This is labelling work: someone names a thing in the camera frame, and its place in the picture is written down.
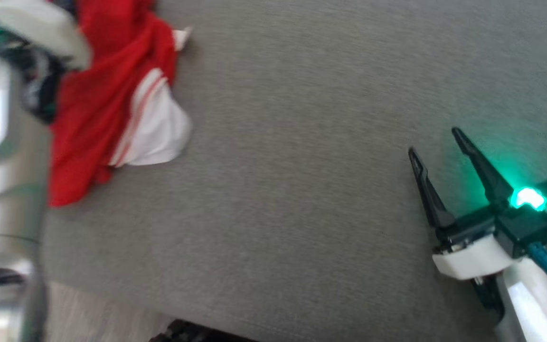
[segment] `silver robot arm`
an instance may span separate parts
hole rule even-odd
[[[39,249],[50,134],[36,114],[54,101],[43,99],[46,80],[85,69],[90,58],[62,9],[42,0],[0,0],[0,342],[43,335],[47,290]]]

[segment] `table surface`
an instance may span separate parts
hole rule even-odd
[[[194,26],[173,162],[124,167],[46,220],[56,281],[275,341],[482,341],[439,275],[408,162],[486,203],[450,128],[514,186],[547,179],[547,1],[176,0]]]

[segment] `green led light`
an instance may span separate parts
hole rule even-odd
[[[514,192],[510,199],[510,204],[513,207],[519,208],[523,204],[529,204],[537,211],[545,209],[546,198],[541,195],[541,192],[534,188],[522,188]]]

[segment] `metallic cylinder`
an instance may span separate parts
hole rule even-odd
[[[22,104],[22,76],[0,59],[0,341],[41,340],[39,263],[50,134]]]

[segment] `wooden floor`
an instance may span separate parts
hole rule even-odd
[[[172,317],[50,284],[46,342],[148,342]]]

